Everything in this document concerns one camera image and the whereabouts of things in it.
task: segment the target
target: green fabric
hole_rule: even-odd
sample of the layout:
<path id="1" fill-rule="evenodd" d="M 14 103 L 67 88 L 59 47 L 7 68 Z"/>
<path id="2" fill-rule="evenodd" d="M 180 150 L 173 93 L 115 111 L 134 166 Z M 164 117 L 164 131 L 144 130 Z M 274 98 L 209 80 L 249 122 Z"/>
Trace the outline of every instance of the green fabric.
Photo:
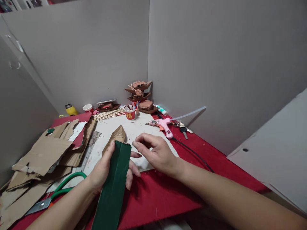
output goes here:
<path id="1" fill-rule="evenodd" d="M 53 131 L 54 131 L 54 128 L 48 129 L 47 134 L 53 133 Z"/>
<path id="2" fill-rule="evenodd" d="M 116 230 L 125 192 L 131 146 L 115 141 L 110 171 L 98 201 L 92 230 Z"/>

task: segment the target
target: cup with red label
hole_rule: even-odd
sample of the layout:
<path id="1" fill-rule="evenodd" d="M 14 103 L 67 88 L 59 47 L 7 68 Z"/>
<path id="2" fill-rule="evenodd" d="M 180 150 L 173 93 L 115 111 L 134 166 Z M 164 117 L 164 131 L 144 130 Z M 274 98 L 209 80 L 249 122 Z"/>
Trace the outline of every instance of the cup with red label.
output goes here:
<path id="1" fill-rule="evenodd" d="M 91 104 L 83 106 L 83 110 L 85 112 L 90 112 L 92 115 L 94 114 L 94 109 L 93 109 L 93 106 Z"/>
<path id="2" fill-rule="evenodd" d="M 135 118 L 135 107 L 133 105 L 124 106 L 124 111 L 128 120 L 133 120 Z"/>

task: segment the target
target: white paper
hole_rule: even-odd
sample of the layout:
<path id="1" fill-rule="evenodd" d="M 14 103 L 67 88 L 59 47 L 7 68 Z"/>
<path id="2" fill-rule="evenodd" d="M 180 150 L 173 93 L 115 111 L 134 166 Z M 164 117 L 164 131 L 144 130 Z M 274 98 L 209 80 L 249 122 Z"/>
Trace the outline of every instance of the white paper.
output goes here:
<path id="1" fill-rule="evenodd" d="M 173 154 L 178 157 L 178 153 L 174 149 L 173 145 L 166 138 L 164 132 L 160 132 L 158 126 L 145 125 L 145 123 L 148 123 L 152 119 L 153 118 L 150 114 L 140 112 L 140 115 L 136 116 L 135 120 L 128 120 L 126 116 L 123 115 L 103 120 L 103 122 L 100 121 L 100 124 L 98 123 L 96 126 L 96 130 L 102 133 L 102 135 L 96 141 L 92 152 L 102 152 L 102 149 L 108 143 L 112 132 L 119 125 L 122 125 L 126 132 L 126 142 L 129 143 L 131 146 L 135 138 L 139 136 L 141 133 L 148 133 L 155 136 L 161 136 L 164 140 L 166 140 Z M 133 146 L 131 150 L 138 152 L 136 148 L 134 148 Z M 131 160 L 138 166 L 140 172 L 153 169 L 153 167 L 149 164 L 149 162 L 146 160 L 145 157 L 131 158 Z"/>
<path id="2" fill-rule="evenodd" d="M 77 126 L 74 128 L 74 133 L 71 135 L 71 137 L 68 140 L 73 142 L 77 138 L 79 133 L 83 130 L 86 123 L 87 123 L 86 121 L 79 122 Z"/>

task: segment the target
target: ruler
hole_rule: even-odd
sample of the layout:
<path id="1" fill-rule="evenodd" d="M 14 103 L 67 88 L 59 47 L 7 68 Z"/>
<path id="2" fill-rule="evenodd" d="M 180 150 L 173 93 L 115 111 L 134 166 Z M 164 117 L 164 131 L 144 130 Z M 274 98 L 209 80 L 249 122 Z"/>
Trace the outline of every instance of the ruler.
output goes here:
<path id="1" fill-rule="evenodd" d="M 76 172 L 83 172 L 85 166 L 90 158 L 91 152 L 93 150 L 95 141 L 100 137 L 101 133 L 94 131 L 92 137 L 89 140 L 89 144 L 86 147 L 85 153 L 83 155 L 82 163 L 79 167 L 76 167 Z"/>

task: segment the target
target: key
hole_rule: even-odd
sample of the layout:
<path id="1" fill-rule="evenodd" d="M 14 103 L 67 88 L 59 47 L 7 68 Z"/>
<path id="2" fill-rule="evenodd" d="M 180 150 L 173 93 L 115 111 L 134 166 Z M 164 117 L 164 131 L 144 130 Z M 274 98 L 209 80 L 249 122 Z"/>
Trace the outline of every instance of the key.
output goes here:
<path id="1" fill-rule="evenodd" d="M 183 123 L 178 123 L 178 127 L 185 127 L 185 125 Z M 189 133 L 193 133 L 191 130 L 189 130 L 188 128 L 186 128 L 186 130 L 189 132 Z"/>
<path id="2" fill-rule="evenodd" d="M 188 139 L 188 137 L 187 137 L 187 135 L 186 135 L 186 132 L 187 132 L 186 127 L 184 127 L 184 126 L 183 126 L 183 127 L 180 127 L 179 130 L 180 130 L 180 132 L 183 133 L 183 135 L 185 136 L 185 138 Z"/>

